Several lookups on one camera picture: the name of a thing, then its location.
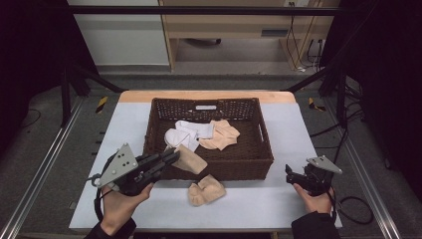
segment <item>white wall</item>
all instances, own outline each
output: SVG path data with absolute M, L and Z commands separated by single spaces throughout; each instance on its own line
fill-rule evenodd
M 68 0 L 70 5 L 157 6 L 156 0 Z M 158 15 L 75 15 L 98 66 L 165 65 L 168 57 Z

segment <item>aluminum rail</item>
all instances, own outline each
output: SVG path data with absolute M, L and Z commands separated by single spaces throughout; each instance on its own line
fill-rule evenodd
M 334 104 L 331 102 L 331 100 L 324 99 L 324 102 L 327 106 L 331 118 L 336 121 L 335 113 L 333 112 L 335 109 Z M 339 136 L 342 137 L 341 130 L 338 129 L 337 132 Z M 353 143 L 349 138 L 345 141 L 345 149 L 350 156 L 350 163 L 354 169 L 354 173 L 356 174 L 356 177 L 359 180 L 360 186 L 363 190 L 363 194 L 365 195 L 366 200 L 368 200 L 368 204 L 370 205 L 373 211 L 373 215 L 375 216 L 376 221 L 378 222 L 382 234 L 386 239 L 400 239 L 400 233 L 390 213 L 388 212 L 388 209 L 385 206 L 381 195 L 376 189 L 375 184 L 370 178 L 369 173 L 366 171 L 356 149 L 353 146 Z
M 230 7 L 230 6 L 43 6 L 45 11 L 73 14 L 118 15 L 274 15 L 337 16 L 363 14 L 363 9 L 309 7 Z
M 44 185 L 44 182 L 46 181 L 47 176 L 49 175 L 49 172 L 66 141 L 66 138 L 68 137 L 73 125 L 75 124 L 76 118 L 81 111 L 81 107 L 84 101 L 84 98 L 77 98 L 75 101 L 70 120 L 64 127 L 60 128 L 55 140 L 50 146 L 49 151 L 44 157 L 24 196 L 16 207 L 13 215 L 2 229 L 0 238 L 14 239 L 18 236 L 19 230 L 21 229 L 29 211 L 31 210 L 31 207 L 34 204 L 38 193 Z

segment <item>wooden table edge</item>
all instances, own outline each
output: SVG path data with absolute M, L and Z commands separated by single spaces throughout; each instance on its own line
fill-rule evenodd
M 154 98 L 214 100 L 258 98 L 260 103 L 295 103 L 290 92 L 272 91 L 126 91 L 120 95 L 119 103 L 148 103 Z

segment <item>black sleeve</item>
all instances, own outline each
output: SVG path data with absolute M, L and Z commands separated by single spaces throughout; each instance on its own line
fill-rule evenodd
M 338 239 L 340 238 L 334 222 L 327 213 L 309 213 L 292 222 L 295 239 Z
M 108 236 L 100 227 L 100 223 L 98 223 L 85 239 L 127 239 L 131 236 L 135 228 L 136 223 L 130 218 L 114 236 Z

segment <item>wicker basket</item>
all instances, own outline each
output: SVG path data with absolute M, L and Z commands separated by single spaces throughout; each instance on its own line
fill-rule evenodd
M 163 179 L 200 180 L 208 174 L 217 180 L 266 178 L 274 158 L 258 99 L 153 99 L 144 152 L 152 154 L 164 151 L 164 134 L 170 128 L 175 128 L 178 120 L 202 123 L 227 120 L 240 135 L 236 144 L 223 150 L 206 149 L 199 145 L 195 153 L 208 163 L 200 174 L 170 166 L 163 172 Z

